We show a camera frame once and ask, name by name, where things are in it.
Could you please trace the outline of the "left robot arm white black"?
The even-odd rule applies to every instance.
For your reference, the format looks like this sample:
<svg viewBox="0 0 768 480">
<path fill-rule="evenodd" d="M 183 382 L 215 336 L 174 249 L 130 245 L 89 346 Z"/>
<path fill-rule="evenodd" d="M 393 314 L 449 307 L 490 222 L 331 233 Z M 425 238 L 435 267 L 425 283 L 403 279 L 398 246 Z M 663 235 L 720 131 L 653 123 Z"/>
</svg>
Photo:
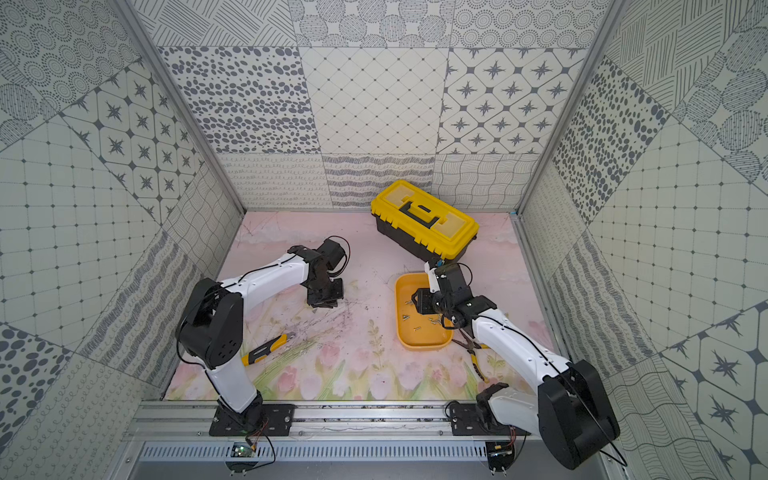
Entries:
<svg viewBox="0 0 768 480">
<path fill-rule="evenodd" d="M 310 307 L 336 307 L 350 259 L 349 242 L 332 235 L 316 249 L 295 245 L 264 266 L 222 282 L 204 278 L 193 288 L 176 329 L 177 347 L 200 360 L 218 408 L 241 429 L 257 428 L 263 404 L 240 356 L 245 314 L 297 285 L 306 289 Z"/>
</svg>

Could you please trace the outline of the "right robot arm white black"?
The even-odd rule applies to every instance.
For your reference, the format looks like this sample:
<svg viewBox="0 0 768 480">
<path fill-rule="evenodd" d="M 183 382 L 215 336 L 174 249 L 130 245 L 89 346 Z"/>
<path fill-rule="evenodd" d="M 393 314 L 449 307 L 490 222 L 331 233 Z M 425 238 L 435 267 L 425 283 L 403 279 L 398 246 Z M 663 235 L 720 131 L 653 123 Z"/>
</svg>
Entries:
<svg viewBox="0 0 768 480">
<path fill-rule="evenodd" d="M 485 348 L 500 356 L 534 391 L 526 395 L 496 382 L 476 395 L 472 413 L 449 404 L 455 435 L 532 434 L 569 470 L 613 444 L 619 423 L 593 365 L 573 362 L 526 335 L 494 302 L 472 292 L 459 264 L 427 263 L 425 273 L 428 286 L 411 297 L 417 312 L 459 332 L 470 352 Z"/>
</svg>

